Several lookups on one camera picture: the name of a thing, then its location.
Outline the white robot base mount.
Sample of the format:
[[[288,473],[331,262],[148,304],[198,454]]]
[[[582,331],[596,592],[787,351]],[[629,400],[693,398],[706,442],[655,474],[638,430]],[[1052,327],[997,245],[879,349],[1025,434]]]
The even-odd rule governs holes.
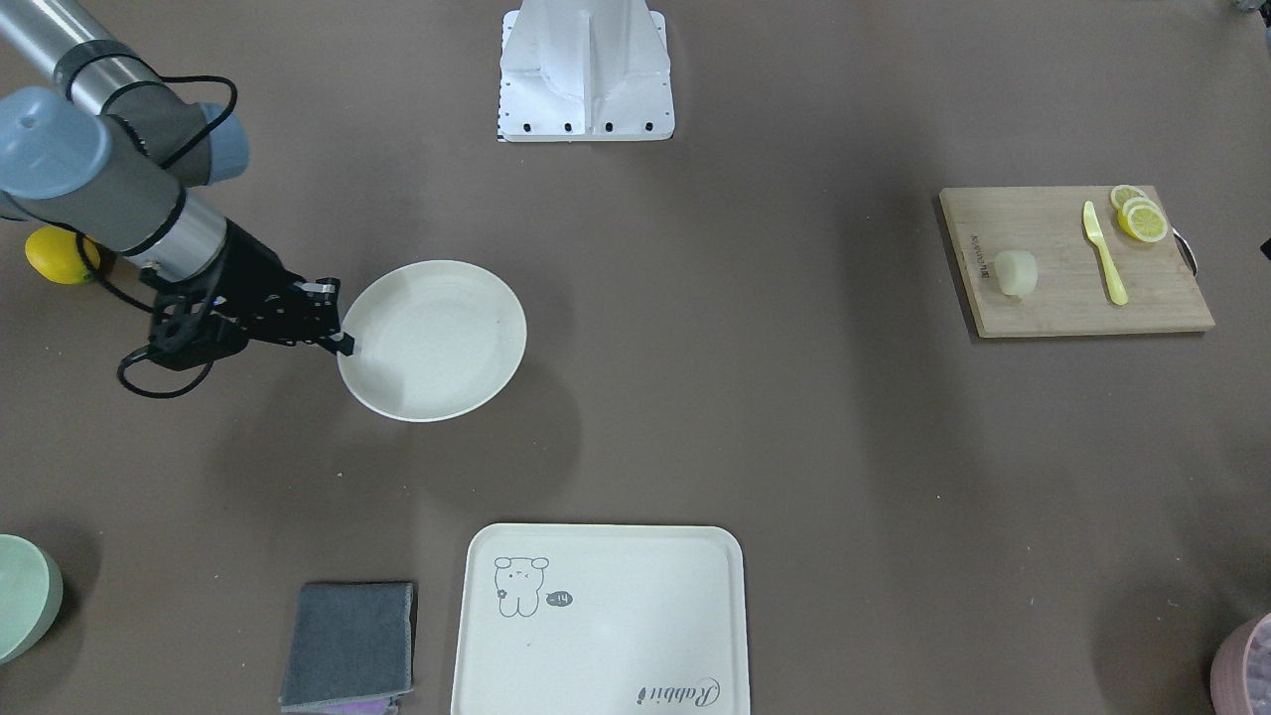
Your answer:
[[[647,3],[522,1],[500,30],[500,141],[674,136],[666,19]]]

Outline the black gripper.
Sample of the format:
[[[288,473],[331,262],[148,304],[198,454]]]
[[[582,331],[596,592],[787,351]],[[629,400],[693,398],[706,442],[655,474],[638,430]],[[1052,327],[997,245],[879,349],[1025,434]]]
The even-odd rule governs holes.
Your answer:
[[[203,272],[169,281],[150,268],[156,295],[149,359],[165,370],[194,370],[236,356],[250,340],[355,356],[355,337],[344,334],[338,314],[341,279],[305,281],[229,221],[225,244]]]

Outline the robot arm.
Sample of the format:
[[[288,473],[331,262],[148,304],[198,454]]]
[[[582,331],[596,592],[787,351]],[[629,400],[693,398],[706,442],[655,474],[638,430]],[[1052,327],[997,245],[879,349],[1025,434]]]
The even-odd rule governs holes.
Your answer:
[[[196,370],[250,342],[353,353],[341,282],[287,271],[194,192],[247,166],[231,102],[182,100],[75,1],[5,1],[1,19],[50,83],[3,99],[3,217],[75,230],[140,268],[155,298],[131,362]]]

